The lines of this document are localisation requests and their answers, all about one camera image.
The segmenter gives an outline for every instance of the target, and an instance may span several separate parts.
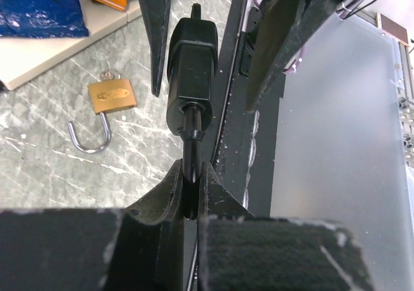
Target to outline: marble floor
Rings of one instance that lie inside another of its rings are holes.
[[[231,0],[172,0],[169,34],[191,5],[214,21],[221,42]],[[107,69],[131,81],[137,107],[108,114],[113,139],[86,155],[71,143],[76,122],[82,143],[103,140],[87,92]],[[167,128],[168,84],[151,95],[149,46],[139,18],[21,88],[0,93],[0,208],[125,207],[139,199],[182,156]]]

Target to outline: black plastic housing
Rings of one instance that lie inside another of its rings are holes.
[[[179,21],[169,45],[167,124],[178,135],[184,126],[183,108],[195,105],[201,110],[201,129],[212,121],[212,79],[217,69],[217,27],[199,18]]]

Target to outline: frosted plastic sheet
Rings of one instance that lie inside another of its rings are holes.
[[[332,16],[281,100],[271,215],[343,222],[378,291],[414,290],[395,41]]]

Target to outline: padlock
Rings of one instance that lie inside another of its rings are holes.
[[[88,85],[88,90],[96,114],[119,111],[136,106],[131,82],[127,79],[92,83]]]

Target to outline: blue package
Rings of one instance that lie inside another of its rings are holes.
[[[79,0],[0,0],[0,36],[41,39],[88,35]]]

